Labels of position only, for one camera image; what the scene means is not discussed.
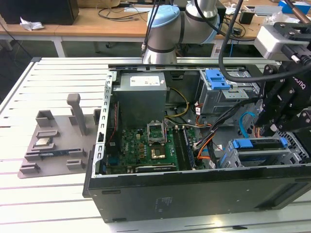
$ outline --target screw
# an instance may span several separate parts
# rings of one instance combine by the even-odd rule
[[[300,62],[300,59],[296,55],[291,56],[291,59],[297,64]]]

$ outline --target yellow wire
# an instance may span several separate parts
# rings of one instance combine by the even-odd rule
[[[175,114],[175,115],[165,116],[165,117],[170,117],[170,118],[171,117],[180,117],[180,116],[182,116],[183,114],[185,114],[188,111],[188,109],[189,109],[189,102],[187,101],[186,97],[183,94],[180,93],[180,91],[178,91],[177,89],[172,88],[172,87],[171,87],[171,89],[176,91],[185,100],[187,106],[186,106],[186,109],[184,110],[184,112],[179,113],[179,114]]]

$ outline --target white label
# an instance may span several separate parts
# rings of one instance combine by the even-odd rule
[[[130,86],[160,86],[159,76],[133,76]]]
[[[215,169],[216,165],[213,163],[213,161],[209,161],[209,166],[212,168],[212,169]]]
[[[197,115],[201,115],[201,108],[196,107],[196,108],[195,108],[195,113],[196,113]]]
[[[39,154],[39,155],[42,155],[42,156],[53,156],[54,154],[53,153],[42,153],[42,154]]]
[[[214,151],[219,151],[219,150],[223,150],[223,146],[222,145],[217,145],[217,148]]]

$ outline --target motherboard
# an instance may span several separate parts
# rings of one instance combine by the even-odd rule
[[[191,169],[193,128],[168,128],[163,123],[121,133],[121,151],[107,158],[107,174]]]

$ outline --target wooden desk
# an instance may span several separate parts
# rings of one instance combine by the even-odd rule
[[[134,16],[136,21],[116,22],[98,16],[94,8],[80,9],[80,13],[73,25],[61,25],[55,30],[55,35],[60,36],[110,36],[110,37],[145,37],[148,13]],[[108,10],[101,14],[106,16]],[[123,17],[135,14],[133,12],[120,12],[109,14],[109,17]]]
[[[244,5],[273,5],[277,3],[269,0],[249,0],[245,1]],[[109,17],[122,17],[131,15],[130,12],[119,12],[109,14]],[[146,20],[147,13],[141,14],[141,17]],[[105,42],[142,42],[145,37],[147,24],[140,16],[134,16],[136,21],[116,22],[98,16],[98,10],[95,8],[81,8],[80,13],[73,25],[45,25],[42,30],[34,30],[32,32],[23,29],[19,25],[8,25],[8,31],[17,40],[49,40],[54,42],[56,51],[59,57],[66,57],[66,53],[62,46],[62,41],[105,41]],[[256,38],[261,24],[265,17],[253,17],[250,25],[244,25],[246,33],[244,38]],[[213,54],[217,56],[217,49],[222,44],[222,35],[217,35],[213,41]],[[11,39],[6,32],[0,28],[0,40]]]

